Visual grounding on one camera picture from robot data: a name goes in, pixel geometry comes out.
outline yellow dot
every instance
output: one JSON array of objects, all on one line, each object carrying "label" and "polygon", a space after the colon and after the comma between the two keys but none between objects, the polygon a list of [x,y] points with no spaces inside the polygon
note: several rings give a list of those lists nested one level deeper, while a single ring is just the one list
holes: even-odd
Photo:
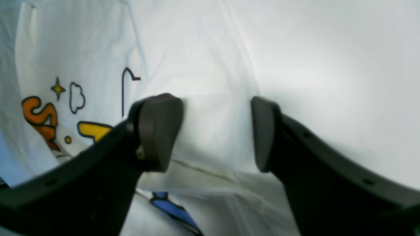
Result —
[{"label": "yellow dot", "polygon": [[71,143],[71,137],[70,136],[66,136],[64,138],[64,142],[66,142],[67,144],[70,144]]}]

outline yellow star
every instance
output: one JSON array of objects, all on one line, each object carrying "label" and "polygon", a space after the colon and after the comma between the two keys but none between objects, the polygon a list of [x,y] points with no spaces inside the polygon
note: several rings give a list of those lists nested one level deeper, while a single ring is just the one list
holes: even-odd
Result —
[{"label": "yellow star", "polygon": [[51,87],[51,90],[55,92],[55,94],[57,95],[57,101],[60,101],[60,95],[61,93],[65,92],[66,89],[64,89],[61,85],[60,85],[60,81],[57,80],[55,81],[55,85]]}]

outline cloud outline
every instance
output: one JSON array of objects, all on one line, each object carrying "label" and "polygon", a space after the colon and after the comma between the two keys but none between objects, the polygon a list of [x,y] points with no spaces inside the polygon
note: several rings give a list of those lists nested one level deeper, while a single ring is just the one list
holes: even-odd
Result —
[{"label": "cloud outline", "polygon": [[[71,104],[71,101],[72,101],[72,98],[73,98],[72,97],[73,96],[73,85],[76,86],[76,87],[78,87],[78,88],[80,88],[80,95],[83,98],[83,104],[82,104],[82,106],[80,106],[80,107],[79,106],[76,106],[76,109],[75,110],[73,110],[73,106]],[[81,109],[84,108],[85,103],[86,103],[86,98],[84,97],[84,94],[83,94],[83,88],[80,85],[76,84],[75,82],[71,82],[70,83],[70,102],[69,102],[71,113],[76,114],[78,110],[81,110]]]}]

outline screw hole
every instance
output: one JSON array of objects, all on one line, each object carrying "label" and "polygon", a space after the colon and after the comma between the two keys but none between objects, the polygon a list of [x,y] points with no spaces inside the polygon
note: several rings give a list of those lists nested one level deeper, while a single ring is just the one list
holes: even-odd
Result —
[{"label": "screw hole", "polygon": [[375,185],[375,183],[372,180],[369,180],[369,179],[366,179],[366,178],[364,178],[362,181],[363,181],[364,184],[369,185],[369,186]]},{"label": "screw hole", "polygon": [[56,184],[58,182],[58,179],[52,179],[52,180],[50,180],[50,181],[48,181],[47,183],[45,183],[45,185],[46,186],[52,186],[52,185],[54,185],[54,184]]}]

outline black outline drawing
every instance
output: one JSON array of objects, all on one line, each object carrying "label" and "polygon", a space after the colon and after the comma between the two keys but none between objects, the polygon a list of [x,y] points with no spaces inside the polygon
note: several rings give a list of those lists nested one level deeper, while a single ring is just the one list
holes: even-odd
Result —
[{"label": "black outline drawing", "polygon": [[[57,91],[55,91],[54,90],[54,88],[55,88],[55,86],[57,86],[57,84],[60,86],[60,88],[62,89],[62,91],[60,92],[60,93],[57,93]],[[52,86],[51,88],[50,88],[52,91],[54,91],[55,92],[55,94],[57,95],[57,101],[60,101],[60,95],[61,95],[61,93],[64,93],[65,91],[66,91],[66,89],[65,88],[63,88],[62,86],[61,86],[61,84],[60,84],[60,80],[58,79],[58,76],[57,76],[57,78],[56,78],[56,80],[55,80],[55,85],[54,86]]]},{"label": "black outline drawing", "polygon": [[[80,88],[80,95],[83,97],[83,105],[81,107],[77,107],[76,106],[76,110],[75,111],[73,111],[73,108],[71,107],[71,99],[72,99],[72,93],[73,93],[72,87],[71,87],[72,85]],[[84,104],[85,103],[86,103],[86,98],[84,97],[84,94],[83,94],[83,88],[80,85],[76,84],[75,82],[71,82],[70,83],[70,101],[69,101],[71,113],[76,114],[78,110],[81,110],[81,109],[84,108]]]},{"label": "black outline drawing", "polygon": [[124,116],[124,74],[126,73],[128,71],[128,73],[130,73],[130,76],[131,76],[131,80],[132,81],[135,81],[135,80],[141,80],[141,78],[140,77],[135,77],[134,76],[134,74],[133,74],[133,72],[130,70],[130,68],[128,68],[128,67],[126,67],[125,69],[124,69],[124,71],[123,71],[123,75],[122,75],[122,78],[121,78],[121,89],[122,89],[122,106],[121,106],[121,111],[122,111],[122,117]]},{"label": "black outline drawing", "polygon": [[[47,106],[48,105],[52,105],[53,107],[54,107],[54,110],[57,112],[57,110],[56,110],[56,108],[55,108],[55,106],[54,106],[54,104],[52,104],[52,103],[50,103],[50,102],[48,102],[48,103],[46,103],[45,105],[44,105],[44,108],[40,111],[40,112],[35,112],[34,110],[35,109],[38,109],[38,108],[40,108],[40,107],[42,107],[42,101],[41,101],[41,99],[38,97],[38,96],[29,96],[29,97],[26,97],[25,99],[23,99],[22,100],[22,108],[23,108],[23,105],[24,105],[24,103],[27,101],[27,100],[29,100],[29,99],[32,99],[32,98],[35,98],[35,99],[37,99],[38,100],[38,103],[39,103],[39,105],[38,106],[36,106],[36,107],[33,107],[33,108],[31,108],[29,111],[30,111],[30,113],[32,114],[32,115],[40,115],[41,113],[43,113],[44,112],[44,110],[47,108]],[[37,124],[37,123],[33,123],[33,122],[31,122],[31,121],[29,121],[27,118],[26,118],[26,116],[25,116],[25,112],[24,111],[22,111],[23,112],[23,114],[24,114],[24,118],[25,118],[25,120],[26,120],[26,122],[28,122],[34,129],[35,129],[35,127],[34,126],[46,126],[46,127],[50,127],[50,128],[52,128],[52,129],[54,129],[54,132],[55,132],[55,136],[54,136],[54,138],[52,138],[52,139],[49,139],[49,140],[45,140],[46,142],[47,142],[47,146],[50,148],[50,146],[48,145],[48,142],[51,142],[51,143],[53,143],[54,145],[55,145],[55,147],[57,148],[57,151],[60,151],[60,148],[59,148],[59,146],[57,145],[57,143],[55,143],[54,141],[55,141],[55,139],[56,139],[56,137],[57,137],[57,129],[56,129],[56,127],[58,126],[58,113],[57,113],[57,125],[56,126],[53,126],[53,125],[51,125],[51,124],[44,124],[47,120],[51,120],[51,118],[52,118],[52,115],[51,114],[49,114],[46,118],[45,118],[45,120],[43,120],[42,121],[42,123],[40,123],[40,124]]]},{"label": "black outline drawing", "polygon": [[69,135],[67,135],[67,136],[65,136],[65,137],[64,137],[64,142],[65,142],[65,143],[70,144],[70,143],[71,143],[71,141],[72,141],[72,140],[71,140],[71,137],[70,137]]},{"label": "black outline drawing", "polygon": [[79,122],[77,122],[77,132],[80,134],[80,136],[85,137],[85,138],[92,139],[93,140],[93,143],[95,143],[95,136],[93,136],[93,135],[86,135],[86,134],[83,134],[82,132],[80,132],[79,126],[80,126],[81,123],[83,123],[83,124],[89,124],[89,125],[102,126],[102,127],[106,127],[106,128],[110,128],[110,129],[113,128],[110,125],[103,124],[103,123],[98,123],[98,122],[91,122],[91,121],[79,121]]},{"label": "black outline drawing", "polygon": [[[171,200],[169,200],[169,194],[168,192],[164,192],[165,196],[164,197],[160,197],[156,194],[156,192],[152,192],[153,197],[150,199],[150,203],[153,204],[154,201],[168,201],[170,203],[172,203],[176,208],[184,210],[186,213],[188,213],[185,208],[183,206],[180,206],[178,204],[173,203]],[[162,209],[160,209],[161,211],[165,212],[169,217],[171,217],[172,219],[174,219],[175,221],[178,221],[178,223],[184,225],[184,228],[187,229],[188,231],[190,231],[192,234],[194,234],[195,236],[203,236],[203,233],[201,232],[201,230],[199,228],[196,228],[192,225],[190,225],[188,222],[184,221],[183,219],[172,215]]]}]

